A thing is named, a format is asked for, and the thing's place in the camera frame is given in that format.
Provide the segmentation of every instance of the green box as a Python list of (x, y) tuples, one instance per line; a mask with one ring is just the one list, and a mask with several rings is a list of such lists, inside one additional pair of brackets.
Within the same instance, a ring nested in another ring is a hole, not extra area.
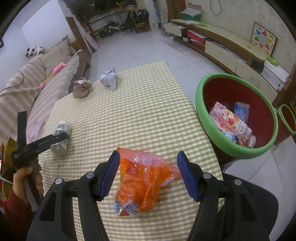
[(183, 20), (193, 20), (193, 21), (199, 21), (200, 22), (201, 14), (198, 14), (198, 15), (195, 15), (194, 17), (191, 17), (188, 14), (181, 13), (181, 19), (183, 19)]

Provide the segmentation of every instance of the checkered tablecloth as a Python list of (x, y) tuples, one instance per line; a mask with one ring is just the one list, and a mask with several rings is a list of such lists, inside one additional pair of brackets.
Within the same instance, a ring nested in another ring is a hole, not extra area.
[[(62, 120), (72, 124), (72, 133), (65, 156), (50, 150), (39, 155), (45, 192), (57, 177), (68, 181), (93, 171), (117, 147), (151, 152), (171, 165), (177, 165), (177, 153), (183, 150), (203, 171), (222, 179), (195, 109), (165, 62), (119, 73), (116, 91), (100, 81), (92, 87), (88, 97), (73, 99), (70, 94), (53, 107), (44, 135)], [(181, 178), (161, 189), (152, 211), (132, 217), (119, 218), (114, 212), (118, 185), (119, 170), (109, 196), (98, 203), (110, 240), (186, 240), (199, 205)], [(84, 240), (76, 199), (73, 209), (78, 240)]]

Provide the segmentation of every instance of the drawer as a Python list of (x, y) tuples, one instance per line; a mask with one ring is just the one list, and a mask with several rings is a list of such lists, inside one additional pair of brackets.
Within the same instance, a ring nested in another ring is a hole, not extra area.
[(220, 63), (229, 68), (232, 72), (235, 72), (237, 68), (238, 59), (225, 49), (213, 44), (209, 41), (205, 41), (205, 52), (211, 55)]
[(178, 26), (174, 24), (165, 24), (165, 31), (179, 37), (187, 33), (187, 28), (184, 26)]
[(238, 62), (235, 73), (259, 89), (272, 103), (277, 96), (275, 89), (259, 73), (243, 62)]

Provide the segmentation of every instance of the barcode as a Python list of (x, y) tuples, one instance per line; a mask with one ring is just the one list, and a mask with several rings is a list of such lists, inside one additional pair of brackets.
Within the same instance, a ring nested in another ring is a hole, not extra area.
[(165, 180), (165, 181), (161, 184), (161, 186), (164, 186), (164, 185), (170, 183), (170, 182), (173, 181), (173, 180), (174, 180), (174, 178), (173, 178), (173, 177), (170, 177), (170, 178), (168, 178), (167, 180)]
[(133, 200), (129, 200), (126, 204), (122, 205), (122, 209), (129, 213), (137, 213), (140, 206), (136, 204)]

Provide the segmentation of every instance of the metal screw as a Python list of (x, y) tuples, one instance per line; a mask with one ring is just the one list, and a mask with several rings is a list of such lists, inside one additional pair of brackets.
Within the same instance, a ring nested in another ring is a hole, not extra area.
[(242, 184), (242, 181), (241, 180), (239, 180), (239, 179), (235, 179), (234, 180), (234, 183), (236, 184), (236, 185), (241, 185)]
[(93, 173), (93, 172), (88, 172), (88, 173), (86, 174), (86, 177), (87, 177), (87, 178), (93, 178), (93, 177), (94, 177), (94, 173)]
[(55, 182), (55, 184), (59, 185), (63, 182), (63, 179), (57, 178), (54, 182)]
[(211, 178), (211, 174), (208, 173), (208, 172), (205, 172), (203, 175), (202, 175), (205, 179), (210, 179)]

